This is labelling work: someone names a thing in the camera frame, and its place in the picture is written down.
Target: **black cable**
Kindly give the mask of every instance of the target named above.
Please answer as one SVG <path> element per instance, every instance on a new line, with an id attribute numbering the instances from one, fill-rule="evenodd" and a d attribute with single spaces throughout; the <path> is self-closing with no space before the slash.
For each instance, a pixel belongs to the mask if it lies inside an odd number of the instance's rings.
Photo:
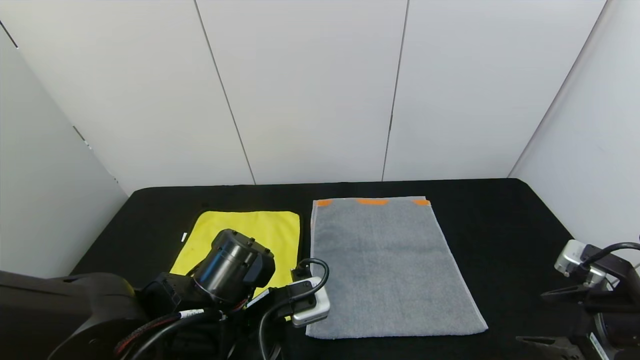
<path id="1" fill-rule="evenodd" d="M 305 298 L 307 298 L 309 296 L 312 296 L 318 290 L 320 290 L 326 284 L 326 281 L 329 279 L 329 265 L 327 265 L 324 261 L 322 261 L 320 259 L 316 259 L 316 258 L 303 259 L 302 261 L 300 261 L 300 263 L 298 263 L 298 268 L 301 265 L 305 265 L 305 264 L 318 264 L 318 265 L 322 266 L 324 268 L 324 274 L 322 276 L 322 279 L 311 290 L 308 290 L 308 291 L 305 291 L 304 293 L 292 296 L 287 300 L 283 300 L 283 301 L 275 304 L 274 306 L 271 306 L 264 313 L 264 315 L 262 315 L 262 318 L 260 319 L 260 324 L 258 325 L 258 345 L 260 347 L 260 354 L 262 355 L 262 360 L 269 360 L 269 353 L 267 351 L 267 345 L 266 345 L 266 341 L 264 339 L 264 328 L 266 326 L 268 318 L 275 311 L 280 309 L 281 307 L 283 307 L 283 306 L 285 306 L 287 304 L 291 304 L 293 302 L 305 299 Z"/>
<path id="2" fill-rule="evenodd" d="M 185 326 L 189 326 L 189 325 L 192 325 L 194 323 L 198 323 L 198 322 L 201 322 L 201 321 L 204 321 L 204 320 L 207 320 L 207 319 L 214 319 L 214 318 L 216 318 L 216 320 L 220 319 L 220 312 L 212 311 L 210 309 L 206 309 L 203 313 L 191 315 L 191 316 L 189 316 L 187 318 L 182 318 L 180 320 L 177 320 L 176 322 L 173 322 L 170 325 L 162 328 L 160 331 L 158 331 L 153 336 L 151 336 L 147 341 L 142 343 L 140 348 L 133 354 L 133 356 L 131 356 L 131 358 L 129 358 L 129 360 L 137 360 L 137 359 L 139 359 L 140 356 L 142 356 L 142 354 L 148 348 L 150 348 L 152 345 L 154 345 L 156 342 L 158 342 L 159 340 L 161 340 L 165 336 L 173 334 L 174 332 L 182 329 Z"/>
<path id="3" fill-rule="evenodd" d="M 304 264 L 318 264 L 324 268 L 324 274 L 322 275 L 322 279 L 320 280 L 318 285 L 314 286 L 311 290 L 303 292 L 302 294 L 292 296 L 289 299 L 289 302 L 296 302 L 315 294 L 318 290 L 320 290 L 324 286 L 324 284 L 326 284 L 326 281 L 329 279 L 329 265 L 327 265 L 324 261 L 316 258 L 303 259 L 298 263 L 298 267 Z"/>
<path id="4" fill-rule="evenodd" d="M 588 257 L 587 260 L 585 260 L 582 264 L 580 264 L 580 267 L 585 270 L 589 270 L 589 267 L 596 261 L 601 260 L 602 258 L 604 258 L 605 256 L 609 255 L 610 253 L 616 250 L 622 250 L 622 249 L 640 250 L 640 243 L 625 242 L 625 243 L 617 243 L 617 244 L 609 245 L 606 248 Z"/>
<path id="5" fill-rule="evenodd" d="M 271 306 L 265 313 L 262 315 L 260 319 L 260 325 L 258 325 L 258 345 L 260 347 L 260 354 L 262 355 L 262 360 L 269 360 L 269 352 L 267 351 L 266 341 L 264 339 L 264 327 L 267 324 L 267 319 L 273 314 L 274 311 L 280 309 L 281 307 L 287 305 L 289 300 L 283 300 L 274 306 Z"/>
<path id="6" fill-rule="evenodd" d="M 180 314 L 179 313 L 174 313 L 174 314 L 168 314 L 168 315 L 164 315 L 162 317 L 153 319 L 152 321 L 146 323 L 145 325 L 142 325 L 141 327 L 138 327 L 136 330 L 132 331 L 126 338 L 122 339 L 113 349 L 113 355 L 114 356 L 119 356 L 120 354 L 122 354 L 124 352 L 124 350 L 127 347 L 131 347 L 131 344 L 134 343 L 140 336 L 143 336 L 144 334 L 146 334 L 149 330 L 153 329 L 154 327 L 160 326 L 160 325 L 164 325 L 166 323 L 169 322 L 174 322 L 176 320 L 180 319 Z"/>

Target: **white wall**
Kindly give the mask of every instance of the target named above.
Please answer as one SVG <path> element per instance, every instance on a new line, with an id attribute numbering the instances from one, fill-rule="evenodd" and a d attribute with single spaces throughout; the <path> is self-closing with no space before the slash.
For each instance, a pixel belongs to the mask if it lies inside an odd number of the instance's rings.
<path id="1" fill-rule="evenodd" d="M 0 269 L 68 275 L 126 199 L 0 29 Z"/>
<path id="2" fill-rule="evenodd" d="M 603 3 L 0 0 L 0 13 L 131 193 L 505 177 Z"/>
<path id="3" fill-rule="evenodd" d="M 576 239 L 599 247 L 640 235 L 639 35 L 640 1 L 610 1 L 513 172 Z"/>
<path id="4" fill-rule="evenodd" d="M 506 177 L 603 4 L 411 1 L 384 180 Z"/>
<path id="5" fill-rule="evenodd" d="M 253 183 L 192 1 L 0 1 L 0 13 L 127 193 Z"/>
<path id="6" fill-rule="evenodd" d="M 258 184 L 381 179 L 406 0 L 198 4 Z"/>

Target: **black tabletop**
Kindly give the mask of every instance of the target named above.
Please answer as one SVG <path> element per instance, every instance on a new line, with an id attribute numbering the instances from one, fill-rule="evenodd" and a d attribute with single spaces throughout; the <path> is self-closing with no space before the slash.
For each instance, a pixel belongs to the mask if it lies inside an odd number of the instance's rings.
<path id="1" fill-rule="evenodd" d="M 553 264 L 571 235 L 516 179 L 147 188 L 134 192 L 73 274 L 111 272 L 140 287 L 169 271 L 207 210 L 286 210 L 309 255 L 312 200 L 424 195 L 489 329 L 471 336 L 317 340 L 287 329 L 289 359 L 534 359 L 515 336 L 566 336 L 577 314 L 540 293 L 572 285 Z"/>

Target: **white label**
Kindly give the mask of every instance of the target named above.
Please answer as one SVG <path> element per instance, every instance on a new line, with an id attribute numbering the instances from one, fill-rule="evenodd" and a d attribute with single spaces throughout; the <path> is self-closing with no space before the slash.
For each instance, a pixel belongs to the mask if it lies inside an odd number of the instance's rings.
<path id="1" fill-rule="evenodd" d="M 596 336 L 593 333 L 589 335 L 589 340 L 591 340 L 593 347 L 596 348 L 596 351 L 598 352 L 602 360 L 609 360 L 609 356 L 607 356 L 607 353 L 604 352 L 604 348 L 602 348 L 602 345 L 598 341 L 598 338 L 596 338 Z"/>
<path id="2" fill-rule="evenodd" d="M 204 309 L 182 310 L 180 311 L 180 318 L 184 319 L 184 318 L 188 318 L 189 316 L 202 314 L 202 313 L 204 313 Z"/>
<path id="3" fill-rule="evenodd" d="M 253 298 L 253 300 L 249 301 L 249 304 L 247 304 L 247 308 L 249 308 L 251 305 L 255 304 L 256 302 L 258 302 L 258 300 L 262 299 L 263 297 L 267 296 L 267 294 L 269 293 L 269 289 L 264 290 L 263 292 L 260 293 L 260 295 L 256 296 Z"/>

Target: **orange tape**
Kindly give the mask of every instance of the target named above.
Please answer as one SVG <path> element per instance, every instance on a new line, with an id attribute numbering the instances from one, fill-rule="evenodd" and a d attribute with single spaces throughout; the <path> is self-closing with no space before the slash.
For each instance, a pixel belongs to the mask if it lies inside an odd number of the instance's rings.
<path id="1" fill-rule="evenodd" d="M 359 203 L 365 205 L 385 205 L 389 202 L 387 199 L 357 199 Z"/>
<path id="2" fill-rule="evenodd" d="M 415 202 L 417 205 L 420 205 L 420 206 L 429 206 L 429 205 L 431 205 L 431 201 L 428 201 L 428 200 L 420 199 L 420 200 L 414 200 L 413 202 Z"/>
<path id="3" fill-rule="evenodd" d="M 318 204 L 318 206 L 329 206 L 332 202 L 333 202 L 333 200 L 331 200 L 331 199 L 318 200 L 317 204 Z"/>

